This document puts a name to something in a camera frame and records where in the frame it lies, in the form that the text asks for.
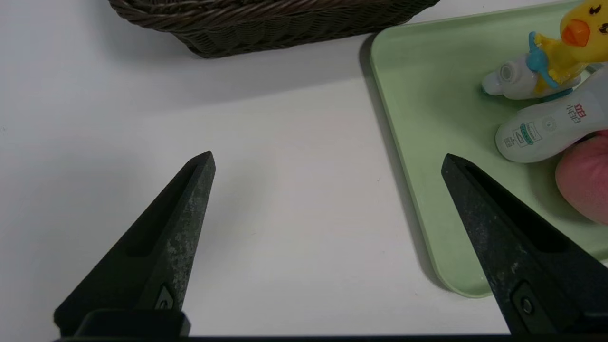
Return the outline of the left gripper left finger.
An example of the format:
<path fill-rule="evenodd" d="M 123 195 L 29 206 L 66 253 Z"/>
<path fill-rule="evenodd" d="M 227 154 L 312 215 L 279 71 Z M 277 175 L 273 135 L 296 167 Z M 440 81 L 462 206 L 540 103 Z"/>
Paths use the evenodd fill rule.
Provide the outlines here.
<path fill-rule="evenodd" d="M 182 338 L 182 311 L 216 165 L 208 151 L 176 173 L 54 312 L 62 338 Z"/>

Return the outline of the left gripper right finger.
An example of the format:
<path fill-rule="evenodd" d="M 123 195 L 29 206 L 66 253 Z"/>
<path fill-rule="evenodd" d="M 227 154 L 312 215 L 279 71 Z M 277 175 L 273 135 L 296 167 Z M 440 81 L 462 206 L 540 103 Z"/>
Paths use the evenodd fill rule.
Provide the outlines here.
<path fill-rule="evenodd" d="M 513 335 L 606 335 L 608 271 L 477 165 L 441 175 Z"/>

